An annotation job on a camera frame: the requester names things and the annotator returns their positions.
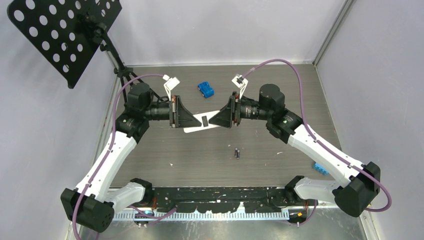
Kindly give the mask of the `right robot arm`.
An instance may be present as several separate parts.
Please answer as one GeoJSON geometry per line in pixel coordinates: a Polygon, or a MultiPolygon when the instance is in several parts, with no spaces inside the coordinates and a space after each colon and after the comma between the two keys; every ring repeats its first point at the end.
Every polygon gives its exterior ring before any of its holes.
{"type": "Polygon", "coordinates": [[[336,204],[351,217],[359,217],[380,192],[381,170],[373,162],[364,164],[329,144],[296,113],[288,110],[285,95],[275,84],[264,84],[258,100],[233,92],[227,106],[209,119],[209,124],[224,128],[239,125],[242,119],[263,120],[268,132],[320,164],[333,177],[315,180],[298,175],[285,187],[291,205],[303,200],[336,204]]]}

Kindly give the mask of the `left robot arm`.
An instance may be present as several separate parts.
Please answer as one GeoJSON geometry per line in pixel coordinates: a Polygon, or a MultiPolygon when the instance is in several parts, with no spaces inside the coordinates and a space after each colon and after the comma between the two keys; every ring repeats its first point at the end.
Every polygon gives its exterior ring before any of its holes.
{"type": "Polygon", "coordinates": [[[115,119],[105,148],[83,180],[66,188],[60,200],[67,218],[97,233],[104,232],[116,213],[138,203],[148,207],[154,200],[153,186],[133,178],[124,187],[109,193],[109,188],[123,162],[135,149],[150,126],[150,121],[168,121],[173,128],[202,126],[174,95],[167,101],[154,100],[147,83],[130,87],[124,111],[115,119]]]}

